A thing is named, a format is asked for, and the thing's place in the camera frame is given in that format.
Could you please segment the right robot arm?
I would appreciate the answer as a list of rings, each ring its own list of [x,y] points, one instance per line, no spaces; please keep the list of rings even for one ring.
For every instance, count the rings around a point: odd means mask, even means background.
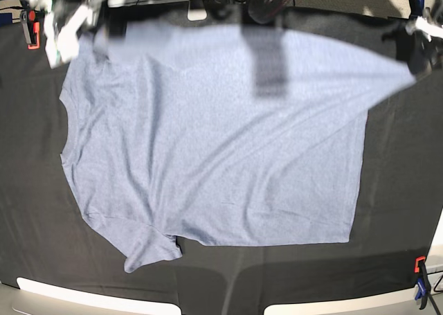
[[[33,9],[45,14],[44,31],[55,39],[63,31],[77,35],[81,29],[96,26],[101,7],[107,0],[26,0]]]

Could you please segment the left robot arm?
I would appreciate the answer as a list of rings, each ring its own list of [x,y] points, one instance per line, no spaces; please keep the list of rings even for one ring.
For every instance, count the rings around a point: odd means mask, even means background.
[[[433,0],[430,7],[425,0],[408,2],[409,18],[398,21],[382,40],[394,41],[396,59],[407,63],[416,78],[423,78],[442,69],[442,0]]]

